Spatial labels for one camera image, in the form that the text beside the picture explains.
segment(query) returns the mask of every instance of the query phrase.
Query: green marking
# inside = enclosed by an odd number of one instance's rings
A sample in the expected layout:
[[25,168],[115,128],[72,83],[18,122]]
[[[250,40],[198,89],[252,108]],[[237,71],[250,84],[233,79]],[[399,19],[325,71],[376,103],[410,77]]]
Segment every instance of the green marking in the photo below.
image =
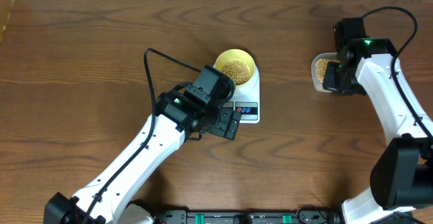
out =
[[196,224],[204,224],[204,215],[196,215]]
[[283,223],[284,224],[292,223],[292,216],[291,215],[284,215],[283,216]]

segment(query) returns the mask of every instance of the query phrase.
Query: wooden table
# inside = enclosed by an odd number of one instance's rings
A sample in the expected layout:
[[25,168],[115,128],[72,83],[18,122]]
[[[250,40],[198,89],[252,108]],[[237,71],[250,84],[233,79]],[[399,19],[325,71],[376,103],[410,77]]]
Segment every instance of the wooden table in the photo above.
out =
[[[235,141],[188,141],[136,198],[157,209],[282,210],[356,196],[385,149],[382,127],[367,96],[316,92],[310,65],[334,51],[338,20],[383,5],[418,18],[401,60],[431,116],[433,0],[16,0],[0,45],[0,222],[40,223],[54,193],[71,196],[130,143],[151,112],[146,47],[199,68],[249,51],[262,114]],[[413,27],[387,11],[366,29],[400,47]],[[197,77],[156,55],[150,69],[157,95]]]

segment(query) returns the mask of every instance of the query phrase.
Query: white digital scale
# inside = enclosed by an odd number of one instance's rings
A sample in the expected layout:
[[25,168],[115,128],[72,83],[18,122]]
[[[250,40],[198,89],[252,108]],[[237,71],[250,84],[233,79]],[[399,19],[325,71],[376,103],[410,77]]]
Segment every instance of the white digital scale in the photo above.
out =
[[260,74],[251,55],[239,49],[230,49],[223,52],[215,62],[218,70],[231,60],[240,60],[248,66],[252,76],[243,85],[235,88],[235,93],[224,107],[237,110],[242,114],[240,123],[258,123],[260,120]]

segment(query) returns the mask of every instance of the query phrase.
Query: plastic container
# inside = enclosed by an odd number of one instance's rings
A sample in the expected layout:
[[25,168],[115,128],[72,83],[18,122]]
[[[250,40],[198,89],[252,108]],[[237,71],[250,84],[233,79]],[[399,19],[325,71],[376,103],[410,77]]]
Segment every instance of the plastic container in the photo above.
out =
[[243,95],[248,93],[257,83],[258,81],[258,69],[256,64],[254,63],[254,59],[252,59],[251,55],[245,51],[240,49],[230,49],[228,51],[224,51],[215,61],[214,68],[217,70],[221,70],[224,64],[230,62],[231,60],[239,60],[244,62],[248,70],[250,71],[250,79],[241,85],[236,85],[235,93],[236,95]]
[[325,92],[325,93],[331,93],[331,91],[323,89],[322,84],[319,82],[319,79],[317,79],[316,75],[316,62],[320,59],[331,59],[331,60],[337,60],[337,53],[331,52],[331,53],[322,53],[318,55],[313,62],[311,63],[311,78],[313,79],[314,88],[318,92]]

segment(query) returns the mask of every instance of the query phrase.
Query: yellow bowl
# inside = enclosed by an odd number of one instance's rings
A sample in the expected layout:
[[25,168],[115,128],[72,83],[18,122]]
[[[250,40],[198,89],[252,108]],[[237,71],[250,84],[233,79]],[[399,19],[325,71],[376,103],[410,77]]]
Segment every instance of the yellow bowl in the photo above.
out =
[[256,64],[254,63],[254,59],[252,59],[251,55],[246,53],[245,51],[242,51],[240,49],[230,49],[228,51],[224,51],[216,59],[214,67],[218,71],[221,71],[221,68],[224,66],[224,64],[232,60],[239,60],[247,65],[248,70],[250,71],[250,76],[248,77],[248,81],[249,81],[252,75],[254,74],[254,72],[256,71]]

